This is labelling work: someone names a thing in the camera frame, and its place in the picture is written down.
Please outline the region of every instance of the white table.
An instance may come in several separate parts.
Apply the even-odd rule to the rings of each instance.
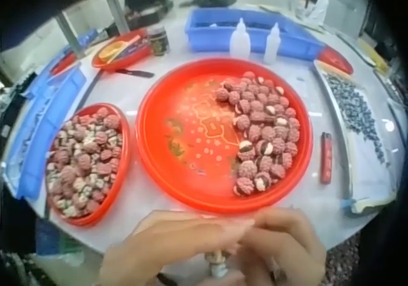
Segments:
[[[169,70],[183,65],[186,62],[202,57],[220,56],[224,54],[193,54],[187,47],[187,38],[184,34],[185,12],[170,14],[164,21],[170,40],[171,53],[164,57],[151,57],[130,69],[141,69],[155,73],[153,79],[143,79],[122,74],[104,74],[96,84],[86,100],[86,104],[108,102],[118,106],[126,115],[131,127],[135,128],[135,117],[138,107],[149,88],[156,80],[165,75]],[[393,120],[393,116],[386,107],[386,91],[374,76],[372,68],[367,66],[343,41],[338,37],[326,33],[315,34],[320,40],[338,50],[354,68],[354,77],[367,89],[367,97],[370,105],[377,116],[380,124],[379,134],[382,136],[385,146],[396,150],[391,152],[391,168],[398,176],[402,171],[404,161],[404,148],[397,130],[388,132],[381,119]],[[82,71],[88,80],[92,80],[96,71],[91,67],[92,56],[83,59]],[[252,55],[251,60],[261,62],[262,56]],[[310,63],[278,57],[277,62],[270,69],[281,75],[294,88],[300,89],[300,95],[309,111],[314,131],[314,149],[310,165],[305,176],[298,186],[284,199],[274,206],[294,206],[301,208],[310,218],[317,233],[326,248],[332,248],[358,232],[362,227],[375,217],[375,214],[359,217],[346,217],[340,210],[342,200],[344,170],[339,163],[339,150],[336,144],[332,117],[317,84],[316,77],[310,70]],[[304,86],[299,85],[298,77],[304,81]],[[319,183],[320,166],[320,136],[322,132],[330,132],[333,136],[333,175],[329,185]],[[147,176],[138,163],[136,151],[134,160],[123,188],[115,203],[100,223],[91,228],[75,227],[61,221],[55,213],[51,213],[50,221],[69,235],[91,247],[97,252],[103,253],[109,245],[122,241],[135,227],[135,225],[152,210],[187,210],[183,204],[170,199],[162,193],[153,181]],[[45,188],[43,187],[40,198],[31,203],[38,215],[43,216],[45,207]],[[174,264],[164,269],[165,272],[173,273],[181,278],[188,279],[198,276],[206,270],[206,265],[201,256],[195,257],[182,264]]]

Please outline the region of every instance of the bottle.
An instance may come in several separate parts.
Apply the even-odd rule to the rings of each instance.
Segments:
[[[267,64],[272,64],[276,60],[279,45],[281,44],[281,37],[279,32],[279,25],[275,23],[272,27],[268,38],[266,39],[265,55],[263,60]]]
[[[251,40],[246,30],[244,20],[240,18],[237,28],[229,41],[229,55],[237,59],[249,59],[251,54]]]

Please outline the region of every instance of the person in white shirt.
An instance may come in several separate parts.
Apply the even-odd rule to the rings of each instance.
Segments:
[[[289,9],[300,20],[312,25],[323,25],[329,0],[291,0]]]

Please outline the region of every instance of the white wall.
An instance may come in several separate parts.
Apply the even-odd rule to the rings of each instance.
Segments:
[[[182,1],[173,0],[177,7]],[[239,3],[271,4],[286,7],[289,0],[238,0]],[[330,0],[326,23],[351,36],[357,36],[363,22],[367,0]],[[101,29],[112,23],[106,0],[85,0],[70,9],[66,14],[76,33],[90,28]],[[19,47],[2,54],[6,71],[18,77],[29,66],[46,64],[67,42],[57,27],[55,20],[41,26]]]

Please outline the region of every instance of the person's left hand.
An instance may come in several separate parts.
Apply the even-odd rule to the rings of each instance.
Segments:
[[[253,225],[251,219],[205,219],[191,213],[154,211],[122,243],[106,251],[99,282],[102,286],[154,285],[164,265],[227,249]],[[238,285],[241,280],[240,273],[233,273],[223,285]]]

